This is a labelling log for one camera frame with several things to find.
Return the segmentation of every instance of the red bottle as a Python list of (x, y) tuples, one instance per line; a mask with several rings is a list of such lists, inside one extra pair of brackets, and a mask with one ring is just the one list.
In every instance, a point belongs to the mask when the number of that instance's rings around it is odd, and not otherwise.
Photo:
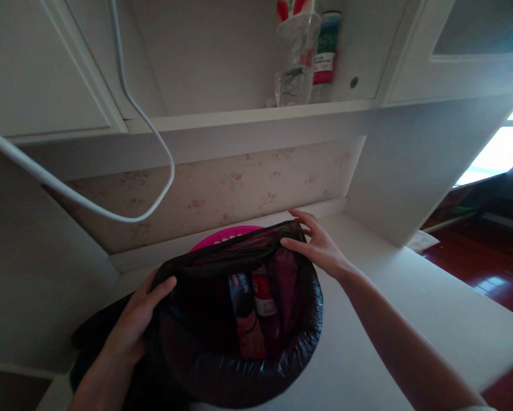
[(255, 296), (256, 313), (260, 317), (260, 327), (264, 334), (264, 345), (268, 356), (281, 350), (281, 319), (269, 286), (269, 277), (264, 266), (251, 276)]

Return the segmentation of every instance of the window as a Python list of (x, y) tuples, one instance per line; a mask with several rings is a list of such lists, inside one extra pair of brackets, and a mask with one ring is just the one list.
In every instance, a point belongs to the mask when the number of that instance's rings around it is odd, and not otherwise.
[(454, 187), (465, 186), (508, 172), (513, 168), (513, 113), (504, 127), (471, 163)]

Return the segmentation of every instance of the floral wallpaper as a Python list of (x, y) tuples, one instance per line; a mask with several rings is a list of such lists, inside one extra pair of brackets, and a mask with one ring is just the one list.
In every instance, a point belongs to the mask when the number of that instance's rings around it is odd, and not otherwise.
[[(110, 254), (300, 207), (344, 194), (349, 142), (179, 164), (169, 193), (147, 220), (118, 223), (52, 192), (54, 198)], [(104, 208), (142, 214), (163, 189), (169, 167), (131, 171), (68, 185)]]

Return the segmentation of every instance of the pink basket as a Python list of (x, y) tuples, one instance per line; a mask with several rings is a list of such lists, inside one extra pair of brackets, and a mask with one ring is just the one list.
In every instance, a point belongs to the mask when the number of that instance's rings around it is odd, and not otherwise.
[(190, 252), (196, 251), (203, 247), (209, 247), (210, 245), (218, 244), (223, 241), (228, 241), (232, 238), (239, 237), (243, 234), (248, 234), (261, 228), (264, 227), (258, 227), (257, 225), (238, 225), (237, 227), (225, 228), (224, 230), (220, 230), (214, 234), (209, 235), (206, 239), (193, 247)]

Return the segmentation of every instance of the cabinet door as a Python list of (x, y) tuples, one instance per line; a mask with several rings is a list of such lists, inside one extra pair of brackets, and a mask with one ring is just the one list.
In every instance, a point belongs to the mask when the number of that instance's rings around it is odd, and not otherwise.
[(513, 92), (513, 0), (422, 0), (407, 10), (384, 105)]
[(126, 131), (64, 0), (0, 0), (0, 133)]

